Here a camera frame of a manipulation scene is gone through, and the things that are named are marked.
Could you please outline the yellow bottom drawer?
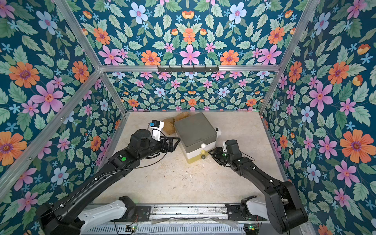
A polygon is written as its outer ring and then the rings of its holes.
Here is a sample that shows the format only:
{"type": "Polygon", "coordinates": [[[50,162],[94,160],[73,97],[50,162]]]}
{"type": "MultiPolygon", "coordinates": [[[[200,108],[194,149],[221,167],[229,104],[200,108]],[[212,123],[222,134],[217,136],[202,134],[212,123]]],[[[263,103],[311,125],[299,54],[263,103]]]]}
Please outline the yellow bottom drawer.
{"type": "Polygon", "coordinates": [[[209,156],[207,151],[191,152],[186,154],[186,160],[189,164],[198,160],[206,159],[209,156]]]}

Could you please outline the white drawer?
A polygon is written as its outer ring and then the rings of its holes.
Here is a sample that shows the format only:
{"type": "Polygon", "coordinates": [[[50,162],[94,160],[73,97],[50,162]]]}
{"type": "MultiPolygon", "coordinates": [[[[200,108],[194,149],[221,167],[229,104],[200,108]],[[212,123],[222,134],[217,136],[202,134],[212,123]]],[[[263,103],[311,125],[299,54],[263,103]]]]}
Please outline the white drawer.
{"type": "Polygon", "coordinates": [[[197,150],[194,150],[190,153],[186,153],[186,158],[188,160],[193,160],[193,159],[196,159],[196,158],[199,158],[201,159],[201,156],[202,155],[205,155],[206,157],[209,155],[209,151],[214,149],[215,148],[215,145],[207,145],[205,148],[199,148],[197,150]]]}

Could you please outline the grey three-drawer cabinet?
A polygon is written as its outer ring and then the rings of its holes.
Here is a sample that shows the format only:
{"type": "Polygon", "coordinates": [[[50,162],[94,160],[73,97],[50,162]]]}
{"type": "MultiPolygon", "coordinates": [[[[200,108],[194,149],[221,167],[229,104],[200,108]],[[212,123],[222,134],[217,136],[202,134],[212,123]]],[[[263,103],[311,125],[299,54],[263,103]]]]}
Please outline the grey three-drawer cabinet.
{"type": "Polygon", "coordinates": [[[192,144],[196,141],[214,138],[216,138],[217,140],[218,138],[216,136],[215,128],[203,113],[197,113],[195,115],[189,116],[185,119],[175,122],[174,125],[177,137],[181,139],[180,146],[185,158],[187,152],[183,147],[183,142],[192,144]]]}

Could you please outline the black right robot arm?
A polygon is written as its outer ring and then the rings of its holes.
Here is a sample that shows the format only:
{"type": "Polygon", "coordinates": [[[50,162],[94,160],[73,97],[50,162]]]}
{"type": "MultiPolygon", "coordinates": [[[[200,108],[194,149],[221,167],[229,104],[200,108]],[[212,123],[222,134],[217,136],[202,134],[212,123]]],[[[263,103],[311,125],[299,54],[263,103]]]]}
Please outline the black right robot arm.
{"type": "Polygon", "coordinates": [[[250,215],[267,219],[279,234],[308,221],[295,186],[290,181],[277,180],[257,167],[251,157],[240,151],[237,140],[227,140],[224,147],[216,147],[209,154],[220,166],[229,167],[249,180],[264,195],[261,201],[256,196],[243,200],[250,215]]]}

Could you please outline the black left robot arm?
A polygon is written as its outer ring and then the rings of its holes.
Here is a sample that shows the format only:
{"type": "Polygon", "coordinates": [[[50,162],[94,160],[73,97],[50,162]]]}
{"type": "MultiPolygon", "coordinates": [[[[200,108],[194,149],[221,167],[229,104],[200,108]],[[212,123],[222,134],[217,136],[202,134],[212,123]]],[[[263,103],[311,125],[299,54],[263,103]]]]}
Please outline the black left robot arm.
{"type": "Polygon", "coordinates": [[[128,197],[120,197],[113,203],[86,210],[87,206],[111,185],[139,169],[143,159],[151,159],[159,154],[174,152],[180,143],[178,137],[162,135],[159,140],[146,129],[137,130],[128,146],[116,152],[108,162],[87,182],[80,185],[70,195],[53,204],[44,203],[37,209],[38,221],[46,235],[80,235],[105,222],[125,219],[136,221],[139,213],[135,203],[128,197]]]}

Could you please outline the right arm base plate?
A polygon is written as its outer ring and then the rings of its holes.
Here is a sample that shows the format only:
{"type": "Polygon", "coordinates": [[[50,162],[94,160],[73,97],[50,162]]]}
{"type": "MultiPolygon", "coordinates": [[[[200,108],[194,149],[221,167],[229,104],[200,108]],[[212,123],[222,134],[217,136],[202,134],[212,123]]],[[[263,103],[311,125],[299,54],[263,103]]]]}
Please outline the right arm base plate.
{"type": "Polygon", "coordinates": [[[268,220],[265,200],[250,196],[239,204],[225,204],[229,220],[234,221],[265,221],[268,220]]]}

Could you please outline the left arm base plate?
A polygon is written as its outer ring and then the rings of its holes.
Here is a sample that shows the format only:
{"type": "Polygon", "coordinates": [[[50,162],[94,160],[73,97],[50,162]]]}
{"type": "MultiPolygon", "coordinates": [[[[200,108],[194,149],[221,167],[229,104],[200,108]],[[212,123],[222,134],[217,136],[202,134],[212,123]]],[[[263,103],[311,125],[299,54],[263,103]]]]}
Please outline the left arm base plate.
{"type": "Polygon", "coordinates": [[[144,222],[149,221],[151,215],[150,205],[136,204],[129,196],[122,196],[110,203],[110,208],[112,214],[119,214],[112,222],[144,222]]]}

